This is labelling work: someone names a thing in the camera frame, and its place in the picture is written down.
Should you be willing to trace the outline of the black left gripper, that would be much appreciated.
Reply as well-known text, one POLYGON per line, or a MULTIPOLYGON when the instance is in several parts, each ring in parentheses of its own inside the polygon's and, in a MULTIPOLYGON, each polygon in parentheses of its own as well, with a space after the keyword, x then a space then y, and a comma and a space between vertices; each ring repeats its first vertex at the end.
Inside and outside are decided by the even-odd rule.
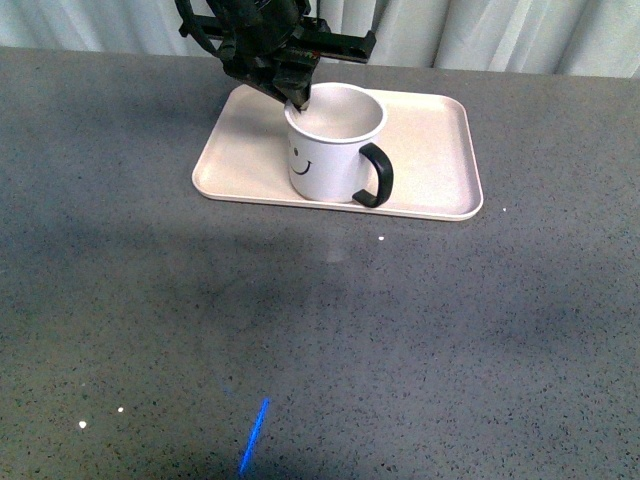
POLYGON ((228 76, 297 111, 309 106, 321 59, 365 64, 376 44, 371 31, 333 33, 308 1, 208 1, 210 15, 195 13, 189 1, 175 5, 183 37, 223 62, 228 76))

